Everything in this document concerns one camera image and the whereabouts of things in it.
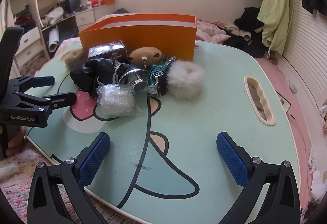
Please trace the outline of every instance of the white fur pom pom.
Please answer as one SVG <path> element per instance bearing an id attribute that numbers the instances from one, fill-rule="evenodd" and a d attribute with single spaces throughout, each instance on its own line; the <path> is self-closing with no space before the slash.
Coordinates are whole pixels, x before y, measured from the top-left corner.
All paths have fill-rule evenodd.
<path id="1" fill-rule="evenodd" d="M 177 99 L 192 99 L 202 89 L 204 70 L 199 65 L 176 61 L 168 72 L 168 91 Z"/>
<path id="2" fill-rule="evenodd" d="M 16 164 L 5 164 L 0 168 L 0 180 L 19 173 L 19 167 Z"/>

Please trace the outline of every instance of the orange container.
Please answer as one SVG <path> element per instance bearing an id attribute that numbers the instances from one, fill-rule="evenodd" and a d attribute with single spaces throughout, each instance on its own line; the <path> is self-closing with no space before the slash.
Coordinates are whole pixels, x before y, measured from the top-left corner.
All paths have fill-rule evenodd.
<path id="1" fill-rule="evenodd" d="M 195 16 L 132 14 L 104 19 L 79 36 L 85 49 L 122 40 L 128 54 L 141 47 L 156 47 L 166 57 L 193 60 L 196 33 Z"/>
<path id="2" fill-rule="evenodd" d="M 104 6 L 104 5 L 107 5 L 107 4 L 113 4 L 115 3 L 115 0 L 104 0 L 104 1 L 101 1 L 101 5 Z"/>

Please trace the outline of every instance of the drawer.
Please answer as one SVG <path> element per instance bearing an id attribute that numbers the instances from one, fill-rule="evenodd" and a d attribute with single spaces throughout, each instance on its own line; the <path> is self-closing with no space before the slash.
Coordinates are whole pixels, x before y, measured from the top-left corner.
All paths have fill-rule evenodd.
<path id="1" fill-rule="evenodd" d="M 95 20 L 98 21 L 101 17 L 110 15 L 116 11 L 116 4 L 109 4 L 106 6 L 99 6 L 94 8 Z"/>
<path id="2" fill-rule="evenodd" d="M 35 42 L 40 38 L 40 33 L 38 27 L 35 27 L 25 33 L 20 41 L 18 51 L 16 52 L 16 55 L 19 54 L 21 51 L 23 51 L 26 47 L 28 47 L 30 44 Z"/>
<path id="3" fill-rule="evenodd" d="M 35 54 L 42 51 L 42 45 L 39 40 L 33 42 L 31 45 L 29 45 L 27 48 L 22 50 L 19 54 L 15 56 L 17 66 L 20 68 L 25 63 L 27 63 Z"/>
<path id="4" fill-rule="evenodd" d="M 88 25 L 82 25 L 82 26 L 79 26 L 78 27 L 78 31 L 79 32 L 81 32 L 82 30 L 84 30 L 84 29 L 86 29 L 86 28 L 88 28 L 88 27 L 90 27 L 90 26 L 92 26 L 93 24 L 88 24 Z"/>
<path id="5" fill-rule="evenodd" d="M 94 11 L 90 10 L 75 16 L 77 26 L 95 23 Z"/>

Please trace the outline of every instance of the table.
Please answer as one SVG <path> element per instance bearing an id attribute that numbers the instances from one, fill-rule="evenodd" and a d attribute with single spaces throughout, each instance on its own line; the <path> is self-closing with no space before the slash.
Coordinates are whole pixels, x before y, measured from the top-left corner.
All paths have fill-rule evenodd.
<path id="1" fill-rule="evenodd" d="M 76 157 L 99 132 L 111 138 L 111 149 L 87 191 L 115 210 L 141 223 L 218 223 L 242 187 L 235 184 L 216 148 L 226 131 L 250 156 L 266 163 L 291 162 L 299 183 L 299 165 L 292 131 L 275 90 L 248 54 L 224 45 L 197 41 L 194 62 L 205 69 L 203 91 L 190 101 L 169 94 L 135 95 L 143 115 L 108 119 L 88 94 L 77 92 L 65 64 L 54 58 L 38 76 L 53 75 L 53 87 L 31 89 L 45 96 L 77 92 L 71 108 L 58 109 L 47 128 L 33 128 L 28 137 L 55 164 Z M 73 45 L 66 51 L 78 47 Z M 245 89 L 244 76 L 260 81 L 276 123 L 259 121 Z M 264 186 L 249 220 L 264 200 Z"/>

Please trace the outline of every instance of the teal toy car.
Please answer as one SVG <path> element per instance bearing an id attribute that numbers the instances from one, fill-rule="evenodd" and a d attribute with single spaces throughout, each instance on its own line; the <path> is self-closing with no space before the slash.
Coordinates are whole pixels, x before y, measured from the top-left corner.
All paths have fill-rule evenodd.
<path id="1" fill-rule="evenodd" d="M 148 83 L 149 93 L 157 96 L 165 95 L 167 92 L 167 72 L 171 64 L 176 61 L 176 57 L 171 56 L 165 60 L 163 56 L 162 61 L 162 65 L 154 64 L 152 66 Z"/>

